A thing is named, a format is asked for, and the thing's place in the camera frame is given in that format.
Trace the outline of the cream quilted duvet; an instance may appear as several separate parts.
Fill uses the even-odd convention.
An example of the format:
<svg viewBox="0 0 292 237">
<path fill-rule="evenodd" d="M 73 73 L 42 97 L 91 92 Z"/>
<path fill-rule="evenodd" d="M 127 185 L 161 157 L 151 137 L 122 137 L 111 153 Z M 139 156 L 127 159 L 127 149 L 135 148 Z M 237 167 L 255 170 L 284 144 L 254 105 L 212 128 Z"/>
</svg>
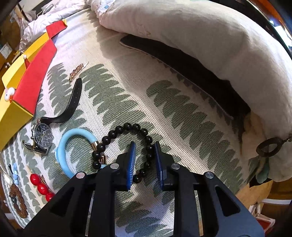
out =
<svg viewBox="0 0 292 237">
<path fill-rule="evenodd" d="M 157 40 L 196 58 L 260 117 L 263 136 L 291 133 L 291 59 L 257 23 L 211 1 L 58 1 L 25 28 L 20 50 L 86 5 L 110 30 Z"/>
</svg>

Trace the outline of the white rabbit hair clip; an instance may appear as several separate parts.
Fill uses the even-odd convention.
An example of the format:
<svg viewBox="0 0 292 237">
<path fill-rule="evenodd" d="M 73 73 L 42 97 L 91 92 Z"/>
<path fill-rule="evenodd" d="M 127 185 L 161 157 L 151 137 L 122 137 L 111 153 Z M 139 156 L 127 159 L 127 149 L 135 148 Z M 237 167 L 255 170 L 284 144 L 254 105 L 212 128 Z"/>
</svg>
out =
<svg viewBox="0 0 292 237">
<path fill-rule="evenodd" d="M 16 92 L 14 87 L 6 88 L 4 92 L 4 100 L 6 102 L 11 102 L 13 100 L 13 96 Z"/>
</svg>

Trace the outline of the wooden cabinet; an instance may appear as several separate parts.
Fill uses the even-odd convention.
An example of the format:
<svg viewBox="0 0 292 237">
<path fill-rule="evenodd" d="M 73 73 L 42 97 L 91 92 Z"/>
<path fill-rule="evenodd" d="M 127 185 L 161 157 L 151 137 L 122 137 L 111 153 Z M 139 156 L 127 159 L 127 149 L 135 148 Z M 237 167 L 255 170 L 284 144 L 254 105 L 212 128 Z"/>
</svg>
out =
<svg viewBox="0 0 292 237">
<path fill-rule="evenodd" d="M 28 20 L 20 1 L 1 1 L 1 77 L 16 55 L 20 43 L 20 26 L 13 18 Z"/>
</svg>

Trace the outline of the small santa hat clip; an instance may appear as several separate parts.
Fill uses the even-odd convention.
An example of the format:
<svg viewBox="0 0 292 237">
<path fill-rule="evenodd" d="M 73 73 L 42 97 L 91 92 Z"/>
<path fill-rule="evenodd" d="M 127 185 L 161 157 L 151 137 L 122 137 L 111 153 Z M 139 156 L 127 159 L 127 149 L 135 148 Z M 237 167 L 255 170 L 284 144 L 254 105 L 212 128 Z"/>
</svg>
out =
<svg viewBox="0 0 292 237">
<path fill-rule="evenodd" d="M 30 66 L 30 62 L 29 62 L 26 54 L 23 54 L 23 59 L 24 59 L 25 67 L 26 67 L 26 69 L 28 69 L 28 67 Z"/>
</svg>

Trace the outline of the brown patterned hair clip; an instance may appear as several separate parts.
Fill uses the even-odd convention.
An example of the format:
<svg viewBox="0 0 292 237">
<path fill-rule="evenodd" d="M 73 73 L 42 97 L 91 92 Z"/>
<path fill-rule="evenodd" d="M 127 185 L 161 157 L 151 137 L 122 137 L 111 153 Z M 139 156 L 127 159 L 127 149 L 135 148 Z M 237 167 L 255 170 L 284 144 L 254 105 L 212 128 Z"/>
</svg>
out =
<svg viewBox="0 0 292 237">
<path fill-rule="evenodd" d="M 89 64 L 87 63 L 81 63 L 79 64 L 69 75 L 69 81 L 73 81 L 80 73 L 81 71 Z"/>
</svg>

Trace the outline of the green leaf patterned bedspread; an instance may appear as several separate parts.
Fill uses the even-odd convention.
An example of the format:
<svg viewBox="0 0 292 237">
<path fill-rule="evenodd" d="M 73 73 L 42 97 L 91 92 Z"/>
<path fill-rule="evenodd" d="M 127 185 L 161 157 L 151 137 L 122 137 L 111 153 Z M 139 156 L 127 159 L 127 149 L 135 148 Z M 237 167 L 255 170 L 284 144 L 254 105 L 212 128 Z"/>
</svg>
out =
<svg viewBox="0 0 292 237">
<path fill-rule="evenodd" d="M 102 27 L 90 9 L 69 16 L 66 23 L 67 28 L 54 39 L 57 53 L 43 81 L 35 117 L 63 112 L 73 89 L 69 74 L 84 63 L 79 105 L 69 121 L 51 127 L 54 139 L 47 155 L 23 146 L 30 141 L 32 121 L 1 154 L 4 165 L 15 164 L 19 173 L 18 187 L 28 216 L 21 218 L 11 199 L 6 203 L 21 228 L 46 203 L 30 183 L 32 172 L 43 175 L 54 192 L 68 182 L 55 150 L 62 135 L 73 128 L 86 129 L 100 140 L 118 125 L 137 123 L 190 171 L 212 171 L 234 193 L 249 182 L 258 159 L 242 156 L 237 123 L 195 85 L 204 81 L 214 87 L 211 75 L 192 63 L 191 74 L 183 77 L 159 60 L 121 45 L 123 35 Z"/>
</svg>

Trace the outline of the red ball hair stick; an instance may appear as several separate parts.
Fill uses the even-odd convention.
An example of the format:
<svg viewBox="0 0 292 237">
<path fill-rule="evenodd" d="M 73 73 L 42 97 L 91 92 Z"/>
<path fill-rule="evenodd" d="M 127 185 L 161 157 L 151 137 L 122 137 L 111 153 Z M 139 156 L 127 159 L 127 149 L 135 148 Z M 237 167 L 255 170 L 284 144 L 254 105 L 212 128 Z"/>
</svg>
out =
<svg viewBox="0 0 292 237">
<path fill-rule="evenodd" d="M 45 183 L 43 178 L 40 177 L 40 175 L 37 175 L 35 173 L 31 174 L 30 182 L 37 187 L 37 191 L 45 197 L 47 202 L 49 202 L 54 197 L 54 193 Z"/>
</svg>

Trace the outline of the yellow and red box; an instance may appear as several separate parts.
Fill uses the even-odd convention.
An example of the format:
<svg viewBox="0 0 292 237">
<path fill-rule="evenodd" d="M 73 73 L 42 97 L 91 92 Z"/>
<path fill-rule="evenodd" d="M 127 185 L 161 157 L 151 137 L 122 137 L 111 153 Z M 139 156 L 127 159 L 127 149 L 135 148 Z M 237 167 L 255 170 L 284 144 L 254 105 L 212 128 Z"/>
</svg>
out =
<svg viewBox="0 0 292 237">
<path fill-rule="evenodd" d="M 47 26 L 46 32 L 25 52 L 30 62 L 26 69 L 23 56 L 18 57 L 1 78 L 1 150 L 34 116 L 43 80 L 57 52 L 52 38 L 67 28 L 65 20 Z M 11 102 L 4 100 L 6 88 L 16 92 Z"/>
</svg>

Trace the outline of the light blue rabbit hair clip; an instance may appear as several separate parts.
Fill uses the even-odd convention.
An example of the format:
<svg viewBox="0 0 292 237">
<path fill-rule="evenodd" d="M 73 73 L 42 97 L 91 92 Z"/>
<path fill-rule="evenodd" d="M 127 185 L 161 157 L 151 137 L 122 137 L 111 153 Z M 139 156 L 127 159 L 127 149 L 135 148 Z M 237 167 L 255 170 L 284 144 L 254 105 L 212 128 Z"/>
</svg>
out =
<svg viewBox="0 0 292 237">
<path fill-rule="evenodd" d="M 13 182 L 15 185 L 19 185 L 19 181 L 18 181 L 18 171 L 17 171 L 17 165 L 16 163 L 13 163 L 12 165 L 12 178 L 13 178 Z"/>
</svg>

